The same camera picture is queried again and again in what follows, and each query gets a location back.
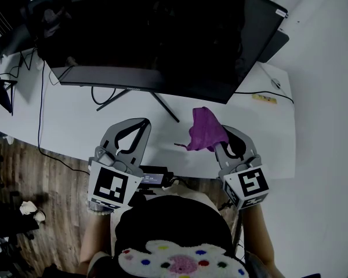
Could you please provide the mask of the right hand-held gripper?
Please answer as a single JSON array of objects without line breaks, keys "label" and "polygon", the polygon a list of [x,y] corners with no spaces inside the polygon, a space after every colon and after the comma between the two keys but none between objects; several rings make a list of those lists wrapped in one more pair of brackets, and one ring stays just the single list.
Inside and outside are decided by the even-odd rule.
[{"label": "right hand-held gripper", "polygon": [[249,136],[230,126],[223,128],[229,141],[215,146],[223,190],[239,210],[260,204],[270,191],[261,157]]}]

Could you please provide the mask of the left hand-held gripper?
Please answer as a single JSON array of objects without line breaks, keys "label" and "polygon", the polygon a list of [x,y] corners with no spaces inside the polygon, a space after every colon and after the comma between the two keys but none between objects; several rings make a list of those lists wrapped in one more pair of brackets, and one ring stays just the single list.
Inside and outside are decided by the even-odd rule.
[{"label": "left hand-held gripper", "polygon": [[[121,150],[118,156],[119,141],[138,130],[129,149]],[[132,118],[110,126],[103,136],[95,156],[90,158],[88,201],[90,204],[119,209],[130,207],[143,170],[140,168],[151,132],[147,118]]]}]

